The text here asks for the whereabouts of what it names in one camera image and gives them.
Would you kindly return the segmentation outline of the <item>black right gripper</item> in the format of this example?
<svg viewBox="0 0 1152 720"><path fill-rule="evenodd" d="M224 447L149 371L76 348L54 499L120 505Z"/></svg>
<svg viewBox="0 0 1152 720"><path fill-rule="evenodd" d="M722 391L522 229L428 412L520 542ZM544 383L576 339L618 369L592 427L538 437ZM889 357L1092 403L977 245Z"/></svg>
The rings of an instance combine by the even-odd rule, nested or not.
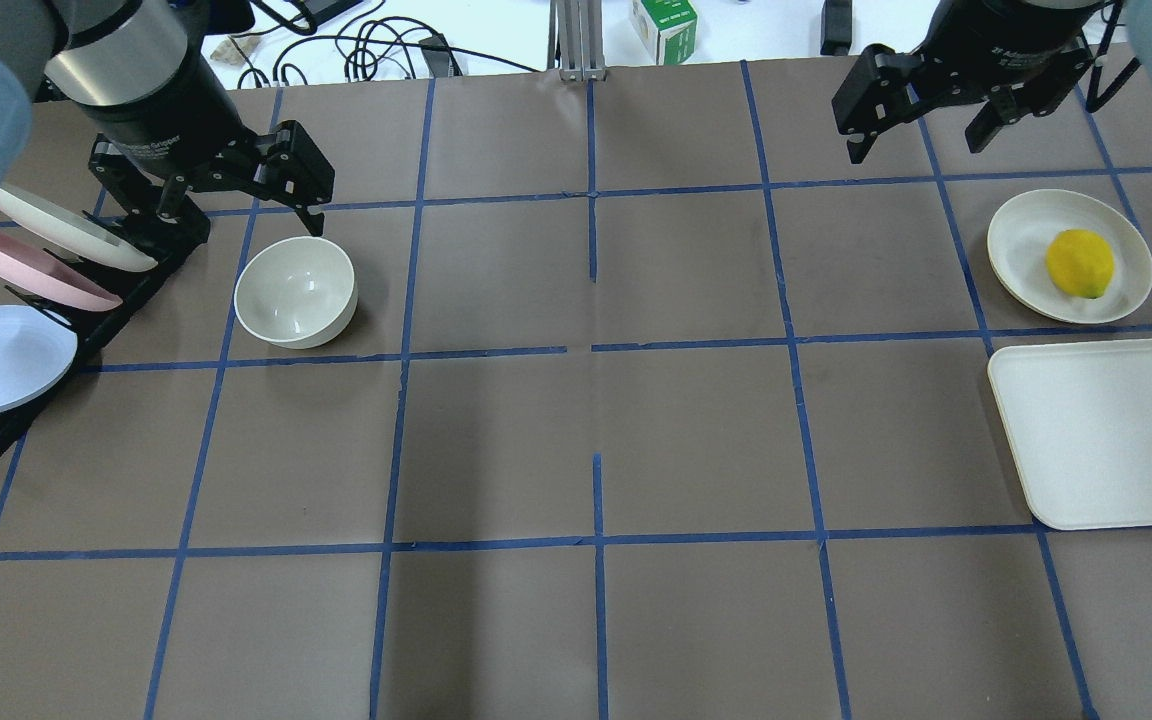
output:
<svg viewBox="0 0 1152 720"><path fill-rule="evenodd" d="M861 51L832 97L854 165L878 137L948 105L984 104L964 129L973 154L1021 119L1055 113L1091 68L1083 26L1097 1L941 1L914 53Z"/></svg>

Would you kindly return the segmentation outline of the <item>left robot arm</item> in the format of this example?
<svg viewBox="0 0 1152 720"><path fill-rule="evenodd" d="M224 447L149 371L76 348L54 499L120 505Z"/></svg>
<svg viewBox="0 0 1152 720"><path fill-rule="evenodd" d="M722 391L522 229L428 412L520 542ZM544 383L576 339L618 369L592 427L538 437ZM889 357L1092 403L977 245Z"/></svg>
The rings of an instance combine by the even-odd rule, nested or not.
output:
<svg viewBox="0 0 1152 720"><path fill-rule="evenodd" d="M202 54L253 26L265 1L0 1L0 185L22 154L45 85L99 129L90 170L131 217L191 225L196 194L291 209L311 236L335 172L306 129L260 135Z"/></svg>

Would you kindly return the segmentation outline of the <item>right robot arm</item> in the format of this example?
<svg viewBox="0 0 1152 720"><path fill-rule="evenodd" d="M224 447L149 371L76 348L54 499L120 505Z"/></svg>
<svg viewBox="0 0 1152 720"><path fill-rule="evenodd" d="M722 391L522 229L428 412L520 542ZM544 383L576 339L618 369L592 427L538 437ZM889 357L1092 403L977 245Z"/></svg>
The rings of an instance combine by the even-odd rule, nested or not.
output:
<svg viewBox="0 0 1152 720"><path fill-rule="evenodd" d="M1075 88L1096 113L1138 70L1152 83L1152 1L1111 1L1100 44L1085 24L1097 1L942 1L910 53L861 51L831 100L851 162L888 129L941 108L973 106L964 129L973 154L1025 118L1055 113Z"/></svg>

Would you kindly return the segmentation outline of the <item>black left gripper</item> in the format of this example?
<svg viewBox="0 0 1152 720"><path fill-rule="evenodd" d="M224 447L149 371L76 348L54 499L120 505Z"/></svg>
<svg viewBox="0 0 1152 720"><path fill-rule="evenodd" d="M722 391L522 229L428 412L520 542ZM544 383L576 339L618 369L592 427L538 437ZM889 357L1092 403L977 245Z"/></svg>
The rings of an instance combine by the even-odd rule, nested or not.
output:
<svg viewBox="0 0 1152 720"><path fill-rule="evenodd" d="M88 161L124 211L115 232L156 262L184 258L209 241L211 222L187 192L275 202L291 209L308 234L324 234L333 164L297 120L252 132L209 68L180 68L141 100L91 106L88 118L127 159Z"/></svg>

